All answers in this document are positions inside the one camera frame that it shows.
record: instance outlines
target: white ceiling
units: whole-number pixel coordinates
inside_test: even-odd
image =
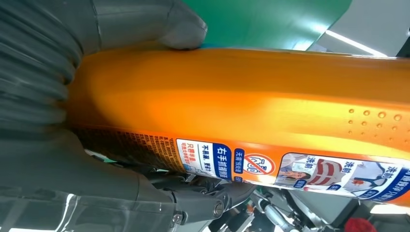
[[[352,0],[349,10],[330,30],[395,57],[408,38],[409,28],[410,0]],[[336,53],[370,55],[327,34],[317,44]]]

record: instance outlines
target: plastic bottle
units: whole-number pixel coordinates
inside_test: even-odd
[[[128,48],[88,57],[68,120],[113,160],[410,206],[410,60]]]

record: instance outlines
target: ceiling light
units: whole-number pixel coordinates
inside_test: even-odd
[[[393,204],[378,204],[370,211],[372,214],[410,214],[410,208]]]
[[[347,43],[347,44],[350,44],[350,45],[352,45],[352,46],[354,46],[354,47],[357,47],[357,48],[359,48],[359,49],[361,49],[361,50],[363,50],[363,51],[365,51],[365,52],[368,52],[368,53],[370,53],[370,54],[373,54],[373,55],[375,55],[375,56],[377,56],[377,57],[387,57],[386,54],[383,54],[383,53],[381,53],[381,52],[379,52],[379,51],[376,51],[376,50],[374,50],[374,49],[372,49],[372,48],[370,48],[370,47],[368,47],[368,46],[365,46],[365,45],[363,45],[363,44],[361,44],[361,43],[358,43],[358,42],[356,42],[356,41],[353,41],[353,40],[351,40],[351,39],[349,39],[349,38],[346,38],[346,37],[344,37],[344,36],[342,36],[342,35],[339,35],[339,34],[333,32],[333,31],[331,31],[331,30],[327,30],[327,31],[326,31],[326,34],[332,36],[332,37],[335,38],[335,39],[338,39],[338,40],[343,41],[343,42],[345,42],[345,43]]]

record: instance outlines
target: bottle label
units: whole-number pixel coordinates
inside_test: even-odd
[[[288,153],[275,185],[385,202],[407,192],[410,171],[403,164]]]
[[[405,159],[177,135],[77,127],[84,147],[109,159],[145,163],[284,189],[387,202],[410,188]]]

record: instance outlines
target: metal screw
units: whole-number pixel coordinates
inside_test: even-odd
[[[214,207],[214,217],[219,218],[223,214],[223,204],[218,202]]]
[[[182,214],[175,214],[175,215],[172,217],[172,221],[173,221],[174,223],[180,223],[180,222],[182,222]]]

